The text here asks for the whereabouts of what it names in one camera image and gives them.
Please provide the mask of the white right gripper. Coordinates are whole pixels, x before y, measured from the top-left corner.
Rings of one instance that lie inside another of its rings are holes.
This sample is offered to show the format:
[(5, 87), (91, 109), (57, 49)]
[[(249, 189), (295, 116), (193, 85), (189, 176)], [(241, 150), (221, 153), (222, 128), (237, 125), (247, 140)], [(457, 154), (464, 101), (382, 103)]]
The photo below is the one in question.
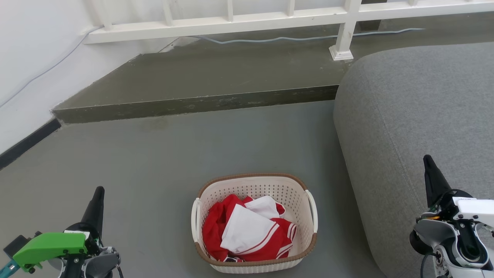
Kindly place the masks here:
[(485, 228), (493, 228), (492, 199), (478, 199), (465, 191), (452, 189), (431, 155), (425, 155), (423, 162), (428, 208), (436, 205), (436, 212), (441, 220), (468, 220), (476, 224), (481, 223)]

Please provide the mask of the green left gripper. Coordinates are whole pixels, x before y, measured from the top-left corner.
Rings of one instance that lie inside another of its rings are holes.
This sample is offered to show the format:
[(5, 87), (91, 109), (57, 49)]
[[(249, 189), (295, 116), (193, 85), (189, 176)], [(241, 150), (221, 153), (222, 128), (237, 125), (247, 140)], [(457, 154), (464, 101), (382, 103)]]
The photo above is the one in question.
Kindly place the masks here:
[(69, 226), (63, 232), (41, 233), (32, 239), (20, 237), (15, 243), (13, 260), (27, 272), (41, 262), (54, 258), (68, 258), (69, 255), (83, 255), (84, 258), (100, 253), (103, 215), (104, 187), (98, 186), (81, 222)]

